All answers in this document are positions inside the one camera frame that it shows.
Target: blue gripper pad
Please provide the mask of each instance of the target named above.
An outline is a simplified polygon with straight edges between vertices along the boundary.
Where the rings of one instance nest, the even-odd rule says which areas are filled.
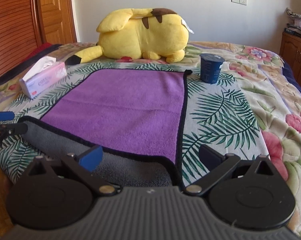
[[[0,112],[0,121],[13,120],[15,114],[13,112]]]
[[[92,172],[96,169],[96,167],[103,159],[103,149],[101,146],[96,145],[79,155],[78,159],[80,166]]]

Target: white tissue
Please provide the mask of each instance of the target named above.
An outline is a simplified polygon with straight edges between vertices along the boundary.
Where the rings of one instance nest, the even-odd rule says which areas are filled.
[[[45,56],[38,60],[33,67],[26,73],[23,77],[23,81],[27,81],[31,77],[35,76],[37,73],[50,68],[52,65],[56,63],[56,58]]]

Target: ribbed gray surface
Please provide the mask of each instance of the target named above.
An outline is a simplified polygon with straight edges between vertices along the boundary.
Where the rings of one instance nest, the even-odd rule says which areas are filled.
[[[248,232],[218,220],[201,198],[177,187],[125,187],[98,200],[91,212],[71,226],[35,231],[15,226],[2,240],[298,240],[283,227]]]

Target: wooden cabinet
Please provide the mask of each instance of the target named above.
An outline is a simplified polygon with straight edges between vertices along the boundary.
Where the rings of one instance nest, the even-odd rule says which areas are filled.
[[[283,33],[279,55],[290,65],[294,78],[301,86],[301,38]]]

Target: pink tissue box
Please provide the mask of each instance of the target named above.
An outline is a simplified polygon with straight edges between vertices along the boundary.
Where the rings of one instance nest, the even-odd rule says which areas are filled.
[[[65,63],[56,62],[50,68],[37,73],[27,81],[19,80],[20,86],[24,94],[33,99],[35,96],[43,92],[46,88],[55,84],[58,80],[67,76]]]

